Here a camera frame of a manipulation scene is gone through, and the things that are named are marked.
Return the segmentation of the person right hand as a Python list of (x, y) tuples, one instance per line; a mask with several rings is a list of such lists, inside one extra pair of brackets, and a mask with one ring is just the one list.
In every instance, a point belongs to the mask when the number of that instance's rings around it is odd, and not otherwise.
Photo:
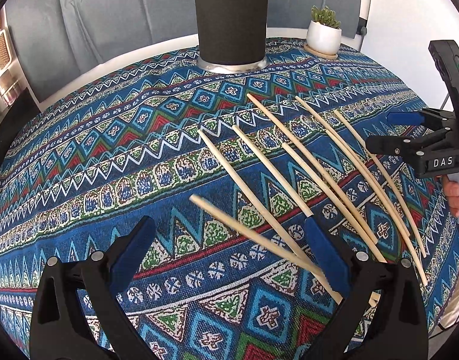
[(459, 184), (449, 180), (446, 175), (442, 177), (442, 182), (443, 192), (448, 200), (450, 212), (454, 217), (459, 218)]

